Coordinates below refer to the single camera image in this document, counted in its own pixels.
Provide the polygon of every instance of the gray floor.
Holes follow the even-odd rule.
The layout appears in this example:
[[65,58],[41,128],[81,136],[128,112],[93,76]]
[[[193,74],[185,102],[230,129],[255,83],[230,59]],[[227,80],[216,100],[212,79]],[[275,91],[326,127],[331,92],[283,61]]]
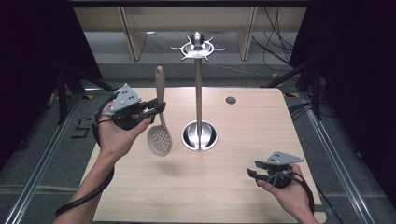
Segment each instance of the gray floor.
[[[188,60],[181,62],[181,54],[169,48],[181,47],[187,43],[187,35],[191,34],[156,33],[150,35],[140,60],[132,62],[124,34],[86,34],[104,80],[114,86],[120,86],[126,81],[132,87],[153,87],[153,71],[157,65],[164,67],[168,86],[193,86],[192,62]],[[289,66],[270,54],[265,54],[265,61],[268,64],[265,66],[263,50],[254,42],[250,46],[248,60],[241,61],[234,33],[204,33],[204,35],[206,38],[214,36],[212,43],[216,48],[225,48],[224,51],[215,52],[209,57],[209,62],[204,64],[204,86],[258,88],[260,85],[272,81],[273,74],[281,76],[285,73],[285,71],[271,70],[268,66],[279,70],[290,70]],[[254,36],[263,44],[266,43],[263,34],[257,33]],[[295,34],[282,34],[282,36],[291,44],[295,39]],[[280,48],[270,46],[270,49],[286,58]],[[292,78],[279,88],[285,93],[295,93],[294,84],[297,79],[298,77]],[[92,131],[78,129],[75,122],[90,118],[92,111],[95,111],[105,98],[104,95],[95,95],[91,100],[80,100],[72,115],[72,121],[66,126],[61,143],[57,146],[21,223],[51,223],[54,219],[55,209],[67,201],[76,190],[86,163],[91,156],[94,139]],[[290,107],[300,104],[302,99],[285,97],[285,101]],[[323,105],[321,108],[323,113],[321,123],[363,200],[367,203],[368,211],[376,223],[393,223],[396,220],[394,208],[390,205],[364,161],[353,154],[356,148],[338,119],[333,118],[332,109],[324,106],[327,105]],[[43,112],[26,138],[28,148],[16,151],[1,171],[0,221],[6,220],[9,209],[19,198],[23,186],[29,181],[33,170],[39,163],[57,128],[58,113],[57,102],[54,101],[49,109]],[[324,196],[330,201],[330,204],[327,204],[324,196],[321,196],[321,200],[327,208],[326,223],[340,223],[330,209],[331,206],[344,223],[370,223],[361,221],[359,212],[353,207],[354,203],[340,182],[308,113],[302,113],[294,121],[294,126],[314,180],[324,192]],[[83,136],[85,133],[86,137],[76,138],[76,136]]]

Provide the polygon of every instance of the wooden table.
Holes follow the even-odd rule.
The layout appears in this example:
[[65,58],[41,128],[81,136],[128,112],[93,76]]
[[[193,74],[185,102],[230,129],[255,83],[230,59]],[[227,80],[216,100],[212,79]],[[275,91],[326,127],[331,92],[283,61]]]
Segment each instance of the wooden table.
[[[152,88],[134,90],[156,97]],[[236,98],[229,105],[225,99]],[[165,120],[173,148],[157,157],[147,143],[148,129],[131,152],[116,165],[94,220],[191,223],[294,223],[276,199],[247,174],[258,170],[275,151],[304,158],[282,93],[278,89],[203,88],[203,120],[219,131],[219,141],[204,152],[187,149],[181,141],[185,125],[196,120],[195,88],[165,90]],[[153,125],[160,124],[159,118]],[[86,173],[98,155],[93,150]],[[315,204],[321,204],[306,161],[299,163]],[[319,222],[326,220],[316,212]]]

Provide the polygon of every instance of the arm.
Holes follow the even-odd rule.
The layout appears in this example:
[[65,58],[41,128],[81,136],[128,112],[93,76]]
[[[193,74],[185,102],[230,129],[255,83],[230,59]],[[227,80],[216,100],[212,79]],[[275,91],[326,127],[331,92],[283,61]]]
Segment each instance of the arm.
[[[109,110],[110,107],[111,103],[107,104],[104,110]],[[107,116],[100,118],[100,120],[106,119],[109,118]],[[116,162],[128,154],[134,140],[147,129],[150,122],[150,119],[145,119],[129,131],[124,131],[111,121],[101,122],[99,124],[100,153],[95,164],[70,199],[70,202],[86,196],[101,186]],[[101,194],[76,208],[62,213],[53,223],[92,223],[100,197]]]
[[[303,176],[299,165],[291,164],[290,167],[294,173]],[[305,190],[299,183],[291,181],[291,183],[284,189],[277,189],[271,184],[266,183],[262,180],[259,180],[258,184],[263,189],[272,193],[276,197],[282,208],[287,213],[291,214],[299,223],[318,224],[314,215],[312,215],[311,210],[309,209],[309,201],[308,197],[306,196]]]

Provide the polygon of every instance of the slotted spoon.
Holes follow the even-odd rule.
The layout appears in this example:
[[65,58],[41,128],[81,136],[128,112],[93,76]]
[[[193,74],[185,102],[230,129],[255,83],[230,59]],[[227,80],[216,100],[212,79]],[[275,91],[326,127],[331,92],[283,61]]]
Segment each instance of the slotted spoon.
[[[155,85],[158,104],[162,104],[165,94],[165,73],[160,66],[155,71]],[[160,113],[160,121],[161,125],[153,126],[148,130],[148,146],[155,155],[164,157],[172,149],[172,136],[166,127],[163,112]]]

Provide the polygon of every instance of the human hand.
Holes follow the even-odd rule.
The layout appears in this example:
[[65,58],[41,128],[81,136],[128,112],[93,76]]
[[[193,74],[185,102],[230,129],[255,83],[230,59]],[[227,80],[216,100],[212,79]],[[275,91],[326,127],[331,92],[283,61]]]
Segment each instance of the human hand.
[[[103,110],[109,111],[112,105],[112,102],[108,103]],[[99,122],[107,119],[110,119],[110,117],[101,116],[101,118],[99,118]],[[150,123],[151,119],[145,119],[136,127],[129,131],[125,131],[112,121],[100,122],[98,131],[101,154],[109,156],[114,162],[118,161],[121,157],[128,154],[134,140],[139,134],[147,129]]]
[[[299,165],[290,164],[290,167],[293,173],[303,176]],[[293,175],[293,177],[302,180],[297,175]],[[306,195],[304,188],[299,183],[292,180],[290,184],[283,189],[273,187],[270,183],[263,180],[259,180],[257,183],[263,189],[272,193],[282,208],[296,218],[297,221],[300,223],[317,223],[309,209],[308,196]]]

